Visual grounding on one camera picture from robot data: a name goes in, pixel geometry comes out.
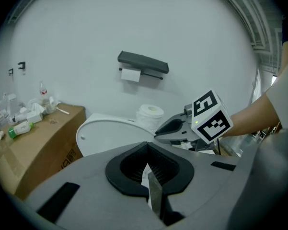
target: ceiling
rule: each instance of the ceiling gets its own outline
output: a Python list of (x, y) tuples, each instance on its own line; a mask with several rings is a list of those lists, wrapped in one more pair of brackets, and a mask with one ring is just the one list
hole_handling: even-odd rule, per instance
[[(17, 23), (34, 0), (19, 0), (6, 18)], [(244, 25), (261, 70), (277, 75), (281, 63), (282, 13), (273, 0), (225, 0)]]

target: black wall hook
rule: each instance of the black wall hook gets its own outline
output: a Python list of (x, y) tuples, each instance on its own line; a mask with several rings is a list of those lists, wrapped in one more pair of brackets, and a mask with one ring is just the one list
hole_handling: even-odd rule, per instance
[(22, 65), (22, 67), (19, 67), (18, 69), (25, 70), (25, 61), (19, 62), (18, 65)]

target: window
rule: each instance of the window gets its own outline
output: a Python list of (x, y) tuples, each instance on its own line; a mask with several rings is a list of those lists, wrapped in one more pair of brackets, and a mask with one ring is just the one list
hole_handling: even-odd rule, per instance
[(271, 84), (271, 85), (273, 85), (273, 83), (275, 82), (276, 78), (277, 78), (277, 76), (273, 75), (273, 77), (272, 77), (272, 84)]

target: person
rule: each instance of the person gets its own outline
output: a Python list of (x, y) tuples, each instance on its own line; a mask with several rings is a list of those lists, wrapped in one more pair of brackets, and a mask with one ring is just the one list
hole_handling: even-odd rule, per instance
[(223, 137), (251, 134), (281, 123), (288, 128), (288, 20), (282, 21), (281, 68), (274, 84), (254, 103), (231, 116), (233, 128)]

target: cable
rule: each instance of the cable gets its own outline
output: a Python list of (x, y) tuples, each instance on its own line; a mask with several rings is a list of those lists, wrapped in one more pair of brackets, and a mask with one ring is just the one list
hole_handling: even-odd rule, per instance
[(217, 138), (217, 146), (218, 146), (218, 148), (219, 148), (219, 139)]

